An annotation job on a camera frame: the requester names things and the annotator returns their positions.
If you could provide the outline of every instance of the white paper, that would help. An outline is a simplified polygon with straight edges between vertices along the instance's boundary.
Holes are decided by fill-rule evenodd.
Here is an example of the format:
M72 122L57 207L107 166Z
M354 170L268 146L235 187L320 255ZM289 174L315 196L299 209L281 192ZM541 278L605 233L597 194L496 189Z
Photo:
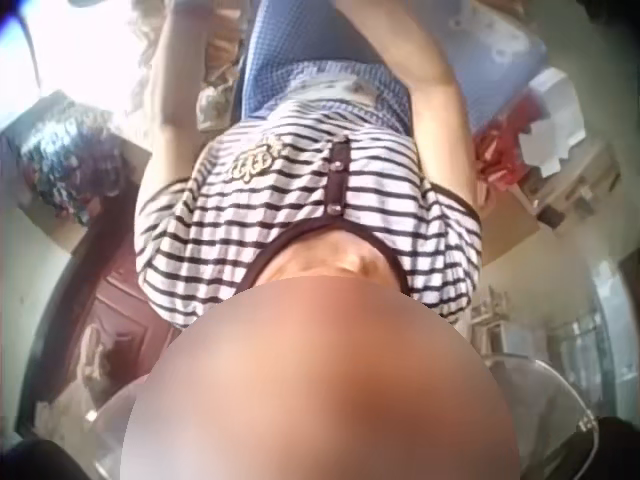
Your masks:
M548 117L531 125L531 134L521 134L522 156L539 167L543 177L560 171L560 159L584 140L586 130L578 96L571 80L557 68L547 68L529 84L543 103Z

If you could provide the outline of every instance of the neck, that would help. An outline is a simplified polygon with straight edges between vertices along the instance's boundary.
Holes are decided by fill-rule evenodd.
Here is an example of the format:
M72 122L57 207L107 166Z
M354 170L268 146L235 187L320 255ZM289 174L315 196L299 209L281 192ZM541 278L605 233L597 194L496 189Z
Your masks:
M319 232L289 245L267 265L256 285L300 276L355 277L400 289L384 256L344 231Z

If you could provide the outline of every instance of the clothing pile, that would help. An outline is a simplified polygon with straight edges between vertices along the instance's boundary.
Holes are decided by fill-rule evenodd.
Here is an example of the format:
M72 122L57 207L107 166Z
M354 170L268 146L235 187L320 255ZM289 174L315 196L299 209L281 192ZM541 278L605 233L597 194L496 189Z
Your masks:
M127 184L122 140L111 132L110 118L56 92L3 132L3 152L56 216L87 226L102 200Z

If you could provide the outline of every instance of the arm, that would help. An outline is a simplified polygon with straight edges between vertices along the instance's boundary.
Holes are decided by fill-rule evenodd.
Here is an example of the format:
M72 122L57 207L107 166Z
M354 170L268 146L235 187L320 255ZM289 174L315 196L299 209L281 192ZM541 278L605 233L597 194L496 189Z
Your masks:
M196 104L212 17L213 3L208 7L181 2L167 15L151 70L152 155L138 209L161 188L191 176L201 147Z
M411 95L420 165L430 182L476 205L476 176L464 99L435 40L403 0L335 0Z

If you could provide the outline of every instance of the shirt button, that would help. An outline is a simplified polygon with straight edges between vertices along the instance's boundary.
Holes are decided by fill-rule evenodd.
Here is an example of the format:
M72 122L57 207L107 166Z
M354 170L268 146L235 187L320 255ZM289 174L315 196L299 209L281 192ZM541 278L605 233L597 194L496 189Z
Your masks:
M331 165L329 165L329 170L331 170L332 172L341 172L342 170L344 170L344 163L342 162L333 162L331 163Z
M342 214L342 207L337 203L330 203L327 205L327 213L332 217L337 217Z

